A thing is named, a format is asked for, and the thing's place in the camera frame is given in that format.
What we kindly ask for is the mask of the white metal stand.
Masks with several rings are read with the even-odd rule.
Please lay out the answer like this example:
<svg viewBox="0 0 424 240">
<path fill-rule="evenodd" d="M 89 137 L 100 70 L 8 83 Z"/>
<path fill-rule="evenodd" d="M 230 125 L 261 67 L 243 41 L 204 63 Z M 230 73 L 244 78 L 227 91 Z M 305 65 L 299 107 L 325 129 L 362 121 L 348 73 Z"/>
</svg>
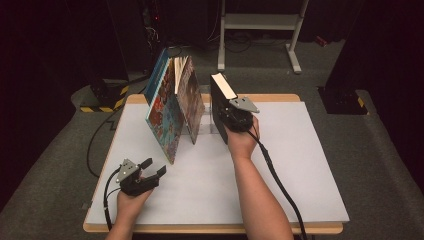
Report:
<svg viewBox="0 0 424 240">
<path fill-rule="evenodd" d="M 302 5 L 297 14 L 245 14 L 227 13 L 226 0 L 221 0 L 220 10 L 220 36 L 217 59 L 217 70 L 225 70 L 225 32 L 227 30 L 275 30 L 291 31 L 292 38 L 286 44 L 286 52 L 289 57 L 293 72 L 301 74 L 302 69 L 295 53 L 295 47 L 303 25 L 309 0 L 302 0 Z"/>
</svg>

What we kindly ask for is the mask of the dark blue picture book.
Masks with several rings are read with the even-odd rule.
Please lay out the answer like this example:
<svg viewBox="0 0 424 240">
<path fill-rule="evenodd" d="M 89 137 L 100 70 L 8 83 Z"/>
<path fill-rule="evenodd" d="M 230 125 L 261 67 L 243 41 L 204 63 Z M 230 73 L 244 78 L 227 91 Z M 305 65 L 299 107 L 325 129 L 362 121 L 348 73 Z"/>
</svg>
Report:
<svg viewBox="0 0 424 240">
<path fill-rule="evenodd" d="M 157 62 L 154 66 L 152 74 L 150 75 L 148 84 L 144 92 L 144 96 L 148 104 L 151 104 L 155 91 L 162 78 L 162 74 L 166 71 L 166 65 L 168 63 L 168 59 L 169 59 L 168 50 L 164 48 L 157 59 Z"/>
</svg>

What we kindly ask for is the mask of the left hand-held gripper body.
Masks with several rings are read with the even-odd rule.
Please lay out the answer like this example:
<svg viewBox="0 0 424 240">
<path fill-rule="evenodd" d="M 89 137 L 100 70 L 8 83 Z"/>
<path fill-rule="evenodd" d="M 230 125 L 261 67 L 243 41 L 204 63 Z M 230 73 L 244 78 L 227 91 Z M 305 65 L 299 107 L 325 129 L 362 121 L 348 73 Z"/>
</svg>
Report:
<svg viewBox="0 0 424 240">
<path fill-rule="evenodd" d="M 142 178 L 142 171 L 139 164 L 135 164 L 130 159 L 123 160 L 118 171 L 116 182 L 120 185 L 121 191 L 130 196 L 138 196 L 144 192 L 152 190 L 159 185 L 158 182 L 149 182 L 147 178 Z"/>
</svg>

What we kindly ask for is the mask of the black book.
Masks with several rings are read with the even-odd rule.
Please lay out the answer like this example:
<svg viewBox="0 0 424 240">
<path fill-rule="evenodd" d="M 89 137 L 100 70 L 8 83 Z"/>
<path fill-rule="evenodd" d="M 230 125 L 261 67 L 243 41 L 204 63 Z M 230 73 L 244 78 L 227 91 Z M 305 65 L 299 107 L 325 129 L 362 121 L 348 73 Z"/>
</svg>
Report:
<svg viewBox="0 0 424 240">
<path fill-rule="evenodd" d="M 237 98 L 237 94 L 227 82 L 222 82 L 219 73 L 210 76 L 210 95 L 212 100 L 212 117 L 215 126 L 223 139 L 227 143 L 228 137 L 220 113 L 222 109 L 229 107 L 229 101 Z"/>
</svg>

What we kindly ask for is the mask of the light blue picture book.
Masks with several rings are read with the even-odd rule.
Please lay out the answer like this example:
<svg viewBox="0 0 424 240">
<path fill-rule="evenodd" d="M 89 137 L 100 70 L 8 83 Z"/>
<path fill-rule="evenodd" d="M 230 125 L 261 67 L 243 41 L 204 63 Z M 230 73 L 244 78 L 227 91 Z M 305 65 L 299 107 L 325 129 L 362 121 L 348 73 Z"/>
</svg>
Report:
<svg viewBox="0 0 424 240">
<path fill-rule="evenodd" d="M 175 94 L 173 58 L 169 58 L 166 62 L 164 72 L 149 104 L 145 120 L 167 160 L 170 164 L 173 164 L 185 124 Z"/>
</svg>

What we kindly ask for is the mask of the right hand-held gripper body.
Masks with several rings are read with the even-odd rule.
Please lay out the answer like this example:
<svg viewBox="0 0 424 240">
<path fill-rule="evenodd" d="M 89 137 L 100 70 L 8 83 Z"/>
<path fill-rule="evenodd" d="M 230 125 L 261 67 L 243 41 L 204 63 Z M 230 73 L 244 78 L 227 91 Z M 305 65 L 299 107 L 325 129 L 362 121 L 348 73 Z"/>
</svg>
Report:
<svg viewBox="0 0 424 240">
<path fill-rule="evenodd" d="M 258 107 L 248 98 L 235 98 L 219 109 L 219 118 L 232 132 L 247 132 L 253 126 L 253 114 Z"/>
</svg>

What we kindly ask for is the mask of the black yellow striped stand base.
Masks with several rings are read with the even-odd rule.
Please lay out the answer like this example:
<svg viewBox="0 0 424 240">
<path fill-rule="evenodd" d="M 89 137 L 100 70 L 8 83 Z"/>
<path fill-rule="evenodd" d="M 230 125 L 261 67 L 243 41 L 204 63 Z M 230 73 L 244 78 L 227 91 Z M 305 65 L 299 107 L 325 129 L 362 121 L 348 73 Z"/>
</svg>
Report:
<svg viewBox="0 0 424 240">
<path fill-rule="evenodd" d="M 117 111 L 123 104 L 128 89 L 129 86 L 124 83 L 100 80 L 89 86 L 89 91 L 80 104 L 80 110 L 85 113 Z"/>
</svg>

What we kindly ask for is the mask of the clear acrylic book rack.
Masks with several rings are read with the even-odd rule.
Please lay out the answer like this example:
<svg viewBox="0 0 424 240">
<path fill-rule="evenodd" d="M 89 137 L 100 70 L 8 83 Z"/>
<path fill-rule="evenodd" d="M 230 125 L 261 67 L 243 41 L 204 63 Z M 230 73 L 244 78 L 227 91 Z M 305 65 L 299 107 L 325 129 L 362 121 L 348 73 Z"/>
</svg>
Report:
<svg viewBox="0 0 424 240">
<path fill-rule="evenodd" d="M 200 85 L 199 93 L 202 101 L 189 106 L 187 123 L 184 125 L 182 134 L 191 136 L 193 131 L 196 135 L 217 134 L 218 130 L 213 121 L 212 98 L 209 85 Z"/>
</svg>

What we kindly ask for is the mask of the person's right hand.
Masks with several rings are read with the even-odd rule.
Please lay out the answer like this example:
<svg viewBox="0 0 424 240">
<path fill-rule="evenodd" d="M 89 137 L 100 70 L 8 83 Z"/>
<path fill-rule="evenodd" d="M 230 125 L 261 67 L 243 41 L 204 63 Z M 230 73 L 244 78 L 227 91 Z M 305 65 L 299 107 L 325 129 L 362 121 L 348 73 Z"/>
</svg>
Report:
<svg viewBox="0 0 424 240">
<path fill-rule="evenodd" d="M 253 151 L 260 139 L 259 122 L 253 117 L 253 125 L 248 132 L 233 132 L 225 128 L 227 133 L 227 145 L 234 161 L 251 159 Z"/>
</svg>

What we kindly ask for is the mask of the person's left hand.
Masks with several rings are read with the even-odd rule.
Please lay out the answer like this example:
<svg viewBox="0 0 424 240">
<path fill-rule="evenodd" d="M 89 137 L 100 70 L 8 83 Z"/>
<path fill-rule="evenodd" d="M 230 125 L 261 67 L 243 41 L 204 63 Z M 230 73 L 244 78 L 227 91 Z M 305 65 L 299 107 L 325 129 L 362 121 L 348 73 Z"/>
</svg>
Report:
<svg viewBox="0 0 424 240">
<path fill-rule="evenodd" d="M 120 191 L 117 196 L 117 216 L 115 224 L 133 226 L 151 194 L 152 190 L 138 196 L 130 196 Z"/>
</svg>

